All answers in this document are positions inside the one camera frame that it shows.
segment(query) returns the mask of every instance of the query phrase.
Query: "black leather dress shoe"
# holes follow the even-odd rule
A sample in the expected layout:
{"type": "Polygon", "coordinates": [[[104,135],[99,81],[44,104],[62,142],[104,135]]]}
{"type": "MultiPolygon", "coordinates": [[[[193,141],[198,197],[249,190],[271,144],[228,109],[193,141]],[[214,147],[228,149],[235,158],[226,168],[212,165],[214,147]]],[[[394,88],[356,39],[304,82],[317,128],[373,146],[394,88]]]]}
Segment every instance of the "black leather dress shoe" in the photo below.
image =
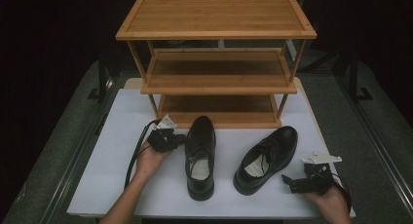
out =
{"type": "Polygon", "coordinates": [[[185,143],[185,171],[189,196],[195,201],[209,199],[214,190],[215,130],[207,116],[195,120],[185,143]]]}
{"type": "Polygon", "coordinates": [[[234,186],[243,195],[256,193],[276,172],[291,162],[297,146],[297,131],[282,127],[253,146],[234,175],[234,186]]]}

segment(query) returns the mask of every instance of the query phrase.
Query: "top shelf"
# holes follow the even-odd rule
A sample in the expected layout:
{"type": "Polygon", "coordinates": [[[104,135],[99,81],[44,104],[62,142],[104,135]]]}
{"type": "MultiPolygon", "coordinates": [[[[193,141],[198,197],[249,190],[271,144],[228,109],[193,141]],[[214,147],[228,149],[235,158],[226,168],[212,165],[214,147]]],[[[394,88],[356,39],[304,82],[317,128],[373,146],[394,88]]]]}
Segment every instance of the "top shelf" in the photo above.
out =
{"type": "Polygon", "coordinates": [[[136,0],[117,40],[314,39],[296,0],[136,0]]]}

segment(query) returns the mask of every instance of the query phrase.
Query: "white table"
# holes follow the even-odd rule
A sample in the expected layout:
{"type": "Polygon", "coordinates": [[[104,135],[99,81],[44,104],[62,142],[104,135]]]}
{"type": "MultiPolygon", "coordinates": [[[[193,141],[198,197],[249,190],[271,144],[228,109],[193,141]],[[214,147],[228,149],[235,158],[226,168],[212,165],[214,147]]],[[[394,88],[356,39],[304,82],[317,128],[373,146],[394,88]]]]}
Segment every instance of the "white table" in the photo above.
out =
{"type": "MultiPolygon", "coordinates": [[[[301,86],[298,79],[295,83],[301,86]]],[[[153,119],[153,110],[146,95],[140,94],[137,89],[119,90],[68,213],[101,216],[107,212],[123,191],[136,142],[144,126],[153,119]]],[[[313,151],[328,153],[303,89],[289,97],[282,114],[282,123],[298,131],[295,155],[288,167],[273,175],[254,195],[239,194],[234,188],[233,176],[245,153],[274,129],[215,130],[213,196],[204,202],[196,202],[189,197],[184,169],[185,154],[181,146],[174,150],[149,181],[135,214],[142,217],[251,219],[319,216],[313,204],[299,194],[290,193],[281,177],[281,174],[285,174],[293,179],[304,178],[301,159],[310,156],[313,151]]],[[[187,131],[176,130],[176,133],[187,131]]],[[[336,172],[334,165],[331,165],[331,170],[336,172]]]]}

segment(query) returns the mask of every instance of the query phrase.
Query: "wooden shoe rack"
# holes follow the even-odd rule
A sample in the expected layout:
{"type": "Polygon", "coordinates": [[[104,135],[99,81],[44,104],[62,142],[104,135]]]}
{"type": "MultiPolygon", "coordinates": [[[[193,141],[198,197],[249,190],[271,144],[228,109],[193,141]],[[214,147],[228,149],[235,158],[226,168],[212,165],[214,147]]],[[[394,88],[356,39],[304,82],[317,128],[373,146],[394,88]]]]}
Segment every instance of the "wooden shoe rack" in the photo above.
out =
{"type": "Polygon", "coordinates": [[[116,38],[127,41],[155,117],[180,128],[209,116],[216,128],[279,128],[307,39],[317,34],[296,0],[136,0],[116,38]],[[283,40],[279,48],[155,48],[155,40],[283,40]],[[300,40],[295,60],[287,40],[300,40]],[[135,41],[147,41],[144,70],[135,41]],[[274,94],[282,94],[280,104],[274,94]],[[157,105],[153,95],[160,94],[157,105]]]}

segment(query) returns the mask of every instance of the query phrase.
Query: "person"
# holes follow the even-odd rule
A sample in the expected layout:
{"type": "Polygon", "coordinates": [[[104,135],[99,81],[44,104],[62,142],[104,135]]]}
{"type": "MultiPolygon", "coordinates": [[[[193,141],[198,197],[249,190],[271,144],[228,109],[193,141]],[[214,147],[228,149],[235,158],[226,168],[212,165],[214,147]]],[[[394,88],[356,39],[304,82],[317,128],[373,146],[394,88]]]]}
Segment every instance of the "person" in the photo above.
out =
{"type": "MultiPolygon", "coordinates": [[[[139,157],[136,160],[136,171],[130,184],[118,198],[114,205],[99,223],[132,223],[134,211],[146,183],[157,172],[162,161],[172,151],[159,153],[145,141],[139,149],[139,157]]],[[[340,191],[331,187],[324,195],[306,193],[303,197],[316,204],[323,218],[332,224],[349,224],[352,220],[347,210],[347,204],[340,191]]]]}

